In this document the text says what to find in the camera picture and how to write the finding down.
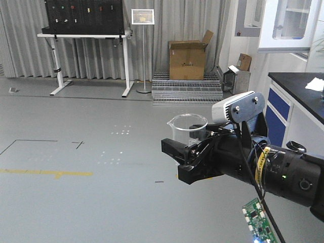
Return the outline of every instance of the black panel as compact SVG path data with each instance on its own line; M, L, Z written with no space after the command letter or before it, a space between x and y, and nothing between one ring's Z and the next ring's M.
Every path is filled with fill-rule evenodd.
M49 34L125 34L122 0L45 0Z

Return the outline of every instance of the white table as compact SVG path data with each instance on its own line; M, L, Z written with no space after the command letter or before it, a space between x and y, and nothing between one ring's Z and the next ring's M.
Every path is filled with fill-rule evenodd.
M125 76L126 76L126 89L124 93L122 94L122 97L126 97L131 90L134 82L130 81L129 78L129 70L128 70L128 46L127 46L127 40L128 36L131 35L130 30L125 30L125 34L122 35L121 37L123 38L123 48L124 48L124 64L125 64ZM57 46L56 46L56 41L55 41L55 35L54 34L37 34L37 37L45 37L45 38L50 38L51 40L51 46L53 49L54 53L54 58L55 58L55 64L56 64L56 69L59 70L61 68L61 63L60 63L60 58L59 58L59 53L56 51ZM97 38L97 39L105 39L105 38L119 38L119 35L104 35L104 34L57 34L56 38ZM50 95L56 95L58 92L60 92L63 88L65 88L71 81L68 80L66 82L63 81L63 75L62 72L59 71L57 73L57 80L59 87L54 90Z

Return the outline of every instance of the green circuit board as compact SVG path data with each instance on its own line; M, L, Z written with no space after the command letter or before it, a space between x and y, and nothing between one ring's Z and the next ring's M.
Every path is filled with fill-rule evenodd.
M258 198L242 207L254 243L278 243Z

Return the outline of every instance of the small device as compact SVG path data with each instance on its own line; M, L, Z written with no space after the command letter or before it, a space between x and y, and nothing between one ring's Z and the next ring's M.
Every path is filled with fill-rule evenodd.
M244 205L242 211L255 243L277 243L258 198Z
M18 90L16 89L16 88L14 88L14 87L10 87L9 88L9 93L15 93L15 92L17 92Z
M264 97L259 92L248 91L238 94L213 105L213 122L215 124L240 123L261 113L264 105Z
M234 95L248 91L250 75L248 71L240 70L234 65L229 66L228 71L223 74L222 90Z

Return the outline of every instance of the cabinet door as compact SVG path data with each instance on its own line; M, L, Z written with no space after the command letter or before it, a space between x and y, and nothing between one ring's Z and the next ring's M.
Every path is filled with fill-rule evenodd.
M319 0L267 0L259 52L309 51Z
M298 107L294 107L289 130L286 131L286 141L295 141L304 145L308 152L324 155L322 141L324 137L324 125L316 124L304 112Z
M268 137L272 145L282 146L284 140L286 125L279 119L276 112L270 106L267 106L265 118L268 125Z

